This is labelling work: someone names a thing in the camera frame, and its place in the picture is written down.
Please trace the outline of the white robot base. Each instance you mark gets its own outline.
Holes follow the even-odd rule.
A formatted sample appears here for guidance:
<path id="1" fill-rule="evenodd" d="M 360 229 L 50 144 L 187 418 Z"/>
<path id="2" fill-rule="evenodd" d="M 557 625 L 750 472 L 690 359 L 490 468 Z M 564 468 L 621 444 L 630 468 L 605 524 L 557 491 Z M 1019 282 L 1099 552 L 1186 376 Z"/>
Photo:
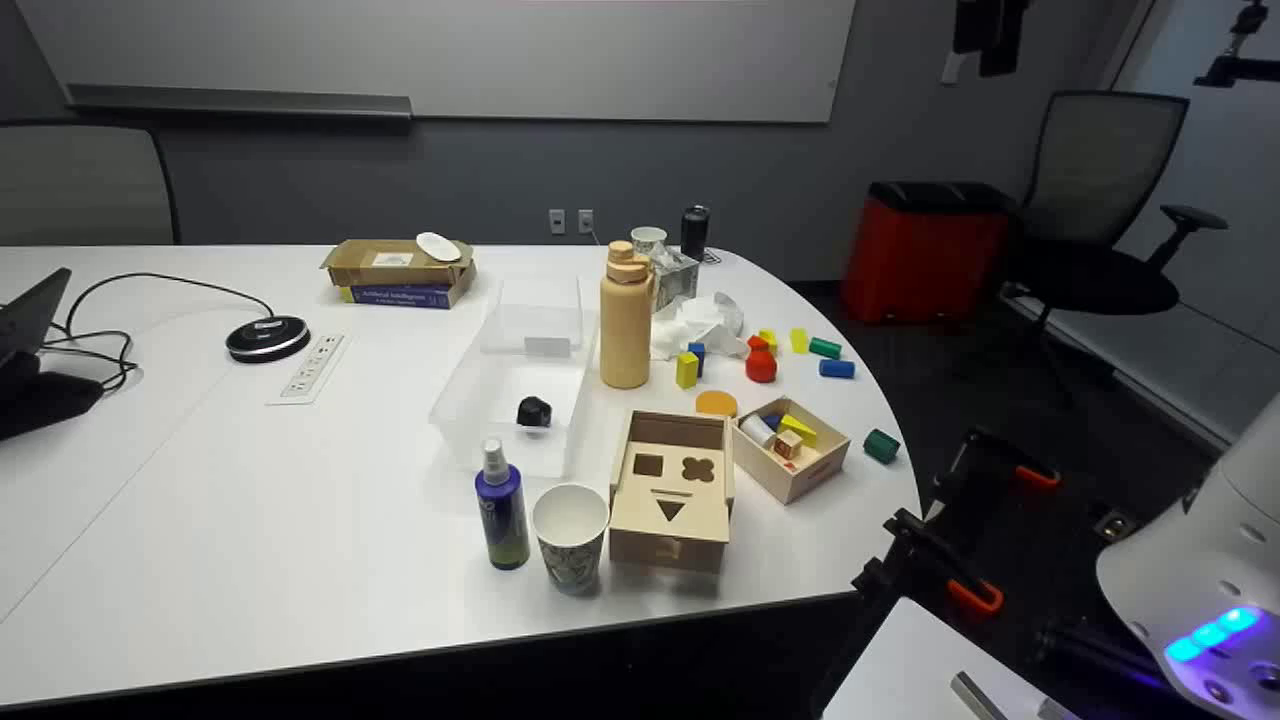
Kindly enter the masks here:
<path id="1" fill-rule="evenodd" d="M 1280 395 L 1195 491 L 1108 542 L 1095 579 L 1176 697 L 1280 720 Z"/>

